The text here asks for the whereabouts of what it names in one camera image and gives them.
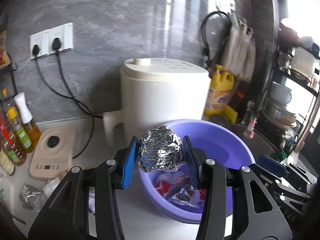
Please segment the dark soy sauce bottle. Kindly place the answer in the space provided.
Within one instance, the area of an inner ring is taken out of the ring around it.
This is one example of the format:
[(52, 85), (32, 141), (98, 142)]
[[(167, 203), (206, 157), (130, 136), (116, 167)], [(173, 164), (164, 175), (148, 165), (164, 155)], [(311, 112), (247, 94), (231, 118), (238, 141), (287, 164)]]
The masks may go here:
[(1, 148), (1, 153), (0, 153), (0, 165), (7, 175), (13, 176), (15, 174), (15, 171), (16, 171), (15, 165), (11, 161), (9, 156), (6, 154), (3, 148)]

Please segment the red paper carton piece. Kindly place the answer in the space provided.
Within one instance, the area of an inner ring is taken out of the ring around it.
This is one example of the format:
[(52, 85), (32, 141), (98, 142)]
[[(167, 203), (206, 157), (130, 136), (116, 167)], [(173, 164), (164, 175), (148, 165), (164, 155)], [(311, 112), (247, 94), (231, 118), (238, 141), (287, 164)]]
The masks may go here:
[(162, 197), (170, 197), (189, 180), (189, 175), (178, 171), (175, 173), (163, 172), (154, 183), (154, 188)]

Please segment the aluminium foil ball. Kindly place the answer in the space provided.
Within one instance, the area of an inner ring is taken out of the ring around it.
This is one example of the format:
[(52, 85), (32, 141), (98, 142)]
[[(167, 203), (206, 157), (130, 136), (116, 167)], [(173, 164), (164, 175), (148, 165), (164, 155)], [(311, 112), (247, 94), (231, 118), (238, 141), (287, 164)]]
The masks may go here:
[(143, 172), (176, 172), (184, 163), (182, 140), (167, 125), (148, 129), (141, 137), (137, 165)]

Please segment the black dish rack right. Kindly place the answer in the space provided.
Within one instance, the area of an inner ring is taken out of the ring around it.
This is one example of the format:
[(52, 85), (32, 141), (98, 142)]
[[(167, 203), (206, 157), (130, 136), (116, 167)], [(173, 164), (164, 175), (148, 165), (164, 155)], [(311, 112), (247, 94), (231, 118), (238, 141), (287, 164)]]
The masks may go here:
[(292, 19), (280, 20), (261, 110), (272, 142), (287, 154), (304, 147), (319, 110), (319, 46), (311, 36), (300, 36), (298, 27)]

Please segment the brown crumpled paper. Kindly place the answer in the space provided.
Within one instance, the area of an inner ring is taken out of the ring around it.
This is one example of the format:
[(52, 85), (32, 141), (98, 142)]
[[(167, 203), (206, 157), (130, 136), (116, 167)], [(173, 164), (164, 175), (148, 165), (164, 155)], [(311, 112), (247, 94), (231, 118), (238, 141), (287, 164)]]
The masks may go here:
[(66, 176), (67, 173), (68, 173), (68, 170), (64, 170), (64, 171), (60, 172), (58, 175), (59, 179), (63, 180), (63, 178)]

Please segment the black metal shelf rack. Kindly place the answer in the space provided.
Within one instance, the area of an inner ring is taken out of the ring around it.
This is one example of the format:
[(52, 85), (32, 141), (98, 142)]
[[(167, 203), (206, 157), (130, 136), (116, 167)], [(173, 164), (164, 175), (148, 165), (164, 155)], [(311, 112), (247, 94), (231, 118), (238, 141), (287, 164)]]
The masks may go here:
[[(1, 31), (0, 31), (0, 33), (3, 32), (4, 30), (7, 31), (7, 26), (8, 26), (8, 15), (6, 12), (3, 11), (3, 12), (1, 12)], [(14, 76), (14, 72), (16, 70), (17, 70), (17, 65), (13, 66), (11, 59), (10, 59), (10, 63), (7, 66), (1, 66), (1, 75), (5, 74), (5, 73), (10, 74), (14, 95), (18, 94), (16, 80), (15, 80), (15, 76)]]

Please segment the hanging cloth bags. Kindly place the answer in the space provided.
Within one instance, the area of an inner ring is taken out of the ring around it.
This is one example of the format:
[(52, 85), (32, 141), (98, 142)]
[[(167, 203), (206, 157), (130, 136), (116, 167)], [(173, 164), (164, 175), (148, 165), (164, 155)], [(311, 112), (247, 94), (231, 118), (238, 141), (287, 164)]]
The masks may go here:
[(231, 28), (223, 49), (221, 63), (225, 70), (241, 81), (249, 82), (254, 73), (256, 47), (254, 31), (236, 18), (235, 12), (230, 15)]

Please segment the white tray with packet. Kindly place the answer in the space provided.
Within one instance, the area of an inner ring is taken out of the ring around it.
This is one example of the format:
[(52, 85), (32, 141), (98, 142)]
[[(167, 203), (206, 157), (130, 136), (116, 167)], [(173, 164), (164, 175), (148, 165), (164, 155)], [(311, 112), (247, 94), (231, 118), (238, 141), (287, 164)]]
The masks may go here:
[(8, 178), (0, 179), (1, 203), (15, 215), (14, 186)]

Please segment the purple plastic bucket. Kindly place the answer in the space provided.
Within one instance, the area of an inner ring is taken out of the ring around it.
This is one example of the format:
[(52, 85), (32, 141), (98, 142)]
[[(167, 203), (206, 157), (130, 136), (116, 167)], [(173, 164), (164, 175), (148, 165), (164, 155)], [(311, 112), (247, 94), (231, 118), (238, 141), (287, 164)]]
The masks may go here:
[[(204, 218), (223, 215), (227, 211), (227, 175), (225, 168), (241, 172), (243, 166), (255, 163), (253, 155), (245, 143), (228, 129), (203, 120), (175, 120), (167, 123), (177, 135), (187, 135), (194, 148), (204, 150), (207, 159), (202, 164), (202, 174), (207, 189), (204, 204)], [(170, 203), (153, 185), (157, 172), (145, 173), (138, 169), (144, 192), (158, 212), (183, 223), (200, 224), (201, 214), (189, 212)]]

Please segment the yellow snack packet on shelf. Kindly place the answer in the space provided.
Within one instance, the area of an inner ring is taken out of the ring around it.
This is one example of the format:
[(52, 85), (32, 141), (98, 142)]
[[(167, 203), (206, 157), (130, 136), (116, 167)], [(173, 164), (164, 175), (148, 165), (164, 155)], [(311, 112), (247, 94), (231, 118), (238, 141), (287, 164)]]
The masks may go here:
[(0, 64), (1, 66), (7, 66), (10, 63), (10, 59), (7, 54), (7, 31), (4, 30), (0, 35)]

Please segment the yellow sponge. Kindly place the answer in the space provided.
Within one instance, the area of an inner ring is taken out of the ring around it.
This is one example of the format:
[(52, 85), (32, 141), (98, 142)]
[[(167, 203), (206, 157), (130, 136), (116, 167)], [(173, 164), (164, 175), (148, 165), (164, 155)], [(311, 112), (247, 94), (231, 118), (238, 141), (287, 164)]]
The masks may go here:
[(232, 107), (230, 106), (225, 106), (224, 110), (223, 110), (223, 116), (230, 121), (232, 124), (236, 123), (236, 120), (238, 118), (238, 113), (237, 111), (235, 111), (234, 109), (232, 109)]

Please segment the silver crumpled foil wrapper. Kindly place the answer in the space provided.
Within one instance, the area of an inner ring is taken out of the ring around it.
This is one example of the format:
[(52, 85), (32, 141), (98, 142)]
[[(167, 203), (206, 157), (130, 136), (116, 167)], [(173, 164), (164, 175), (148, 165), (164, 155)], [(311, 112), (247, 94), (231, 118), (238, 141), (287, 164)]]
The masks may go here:
[(26, 210), (39, 212), (48, 200), (45, 193), (32, 186), (25, 184), (19, 194), (22, 207)]

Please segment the cream air fryer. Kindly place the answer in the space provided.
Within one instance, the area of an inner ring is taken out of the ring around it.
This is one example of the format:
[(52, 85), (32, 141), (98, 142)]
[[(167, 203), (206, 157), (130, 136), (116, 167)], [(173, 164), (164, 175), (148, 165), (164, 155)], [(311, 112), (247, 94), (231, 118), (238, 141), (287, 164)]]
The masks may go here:
[(209, 72), (193, 63), (168, 58), (127, 59), (120, 68), (121, 109), (103, 114), (108, 145), (122, 124), (124, 137), (180, 119), (202, 119), (210, 87)]

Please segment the gold cap clear bottle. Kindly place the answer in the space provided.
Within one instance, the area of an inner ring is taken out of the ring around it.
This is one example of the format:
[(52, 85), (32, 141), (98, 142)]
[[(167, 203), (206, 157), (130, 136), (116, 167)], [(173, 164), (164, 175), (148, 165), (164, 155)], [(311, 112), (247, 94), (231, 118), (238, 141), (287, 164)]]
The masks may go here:
[(1, 90), (1, 97), (2, 97), (2, 108), (3, 108), (3, 112), (5, 114), (7, 114), (8, 109), (10, 107), (14, 107), (15, 106), (15, 102), (13, 100), (13, 98), (10, 96), (7, 87), (4, 87)]

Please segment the yellow cap green label bottle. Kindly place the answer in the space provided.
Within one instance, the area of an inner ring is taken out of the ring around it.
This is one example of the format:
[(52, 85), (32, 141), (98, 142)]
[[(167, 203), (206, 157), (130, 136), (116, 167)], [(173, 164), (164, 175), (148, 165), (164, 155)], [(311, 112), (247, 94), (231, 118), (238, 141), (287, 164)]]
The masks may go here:
[(33, 152), (34, 150), (33, 142), (23, 127), (22, 120), (20, 119), (20, 116), (17, 113), (16, 107), (10, 106), (7, 109), (7, 117), (25, 151), (27, 153)]

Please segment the silver snack wrapper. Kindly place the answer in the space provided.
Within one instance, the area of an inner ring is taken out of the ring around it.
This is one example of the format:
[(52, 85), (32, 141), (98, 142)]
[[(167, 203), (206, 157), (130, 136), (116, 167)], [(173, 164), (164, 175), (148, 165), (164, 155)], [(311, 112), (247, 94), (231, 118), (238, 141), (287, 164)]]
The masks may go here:
[(169, 201), (182, 205), (182, 206), (188, 206), (193, 208), (201, 208), (204, 205), (204, 201), (206, 198), (206, 190), (201, 189), (198, 190), (191, 184), (183, 185), (178, 192), (173, 194)]

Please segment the red cap oil bottle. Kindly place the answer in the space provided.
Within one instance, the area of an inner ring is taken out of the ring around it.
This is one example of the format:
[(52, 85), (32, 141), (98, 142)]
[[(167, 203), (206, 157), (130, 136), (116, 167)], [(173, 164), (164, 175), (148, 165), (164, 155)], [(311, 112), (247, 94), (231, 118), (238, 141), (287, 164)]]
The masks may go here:
[(27, 159), (27, 153), (25, 152), (20, 140), (2, 112), (1, 146), (4, 148), (6, 154), (16, 166), (22, 166), (25, 163)]

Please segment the yellow detergent bottle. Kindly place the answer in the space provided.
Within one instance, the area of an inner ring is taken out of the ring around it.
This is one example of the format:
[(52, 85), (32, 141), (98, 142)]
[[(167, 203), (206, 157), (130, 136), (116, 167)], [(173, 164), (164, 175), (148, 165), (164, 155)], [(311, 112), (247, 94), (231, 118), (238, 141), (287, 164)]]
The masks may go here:
[(204, 113), (207, 116), (220, 114), (227, 105), (230, 92), (234, 86), (234, 75), (223, 66), (216, 64), (212, 74)]

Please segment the white top oil sprayer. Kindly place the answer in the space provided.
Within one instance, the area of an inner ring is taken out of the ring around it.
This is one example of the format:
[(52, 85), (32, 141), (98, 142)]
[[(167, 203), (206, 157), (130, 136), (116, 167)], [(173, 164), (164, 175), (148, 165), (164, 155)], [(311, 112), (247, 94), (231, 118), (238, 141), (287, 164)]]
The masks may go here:
[(33, 115), (27, 106), (25, 94), (23, 92), (18, 93), (16, 96), (14, 96), (14, 102), (19, 110), (22, 124), (26, 132), (31, 138), (34, 146), (37, 146), (37, 143), (39, 142), (41, 136), (41, 132), (38, 126), (35, 124)]

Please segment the white crumpled plastic bag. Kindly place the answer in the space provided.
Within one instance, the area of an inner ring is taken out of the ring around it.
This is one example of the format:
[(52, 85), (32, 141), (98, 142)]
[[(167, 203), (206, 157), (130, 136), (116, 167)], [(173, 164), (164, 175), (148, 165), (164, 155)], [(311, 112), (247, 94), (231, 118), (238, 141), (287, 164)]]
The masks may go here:
[(52, 180), (49, 180), (46, 185), (42, 188), (42, 191), (46, 195), (47, 198), (49, 198), (54, 190), (57, 188), (59, 183), (61, 182), (61, 179), (59, 177), (56, 177)]

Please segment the white double wall socket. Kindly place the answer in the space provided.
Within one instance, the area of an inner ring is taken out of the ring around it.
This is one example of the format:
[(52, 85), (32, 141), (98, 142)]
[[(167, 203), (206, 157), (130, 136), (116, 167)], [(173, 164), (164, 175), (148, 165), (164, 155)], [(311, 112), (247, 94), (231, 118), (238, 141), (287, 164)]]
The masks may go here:
[(61, 48), (59, 51), (72, 50), (74, 49), (74, 31), (73, 23), (69, 22), (52, 29), (46, 29), (41, 32), (35, 33), (30, 36), (30, 59), (35, 59), (33, 55), (33, 47), (37, 44), (40, 48), (38, 57), (54, 54), (52, 45), (54, 40), (58, 38), (61, 42)]

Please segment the beige induction cooker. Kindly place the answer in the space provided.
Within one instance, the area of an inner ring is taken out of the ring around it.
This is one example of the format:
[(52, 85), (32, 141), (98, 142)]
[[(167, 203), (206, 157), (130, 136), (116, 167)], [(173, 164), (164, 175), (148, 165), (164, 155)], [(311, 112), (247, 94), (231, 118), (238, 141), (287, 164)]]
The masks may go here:
[(49, 128), (42, 132), (30, 163), (34, 179), (49, 180), (72, 166), (75, 129), (72, 126)]

